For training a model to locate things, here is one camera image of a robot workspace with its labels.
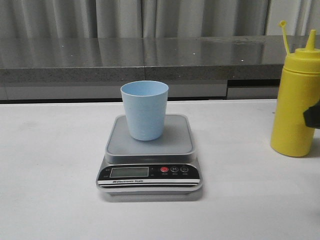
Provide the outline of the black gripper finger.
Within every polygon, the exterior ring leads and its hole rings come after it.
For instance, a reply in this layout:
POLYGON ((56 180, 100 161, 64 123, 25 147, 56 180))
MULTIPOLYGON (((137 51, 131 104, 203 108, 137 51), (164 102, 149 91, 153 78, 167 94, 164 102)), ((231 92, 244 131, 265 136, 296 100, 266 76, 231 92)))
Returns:
POLYGON ((320 101, 309 107, 304 113, 304 124, 313 129, 320 129, 320 101))

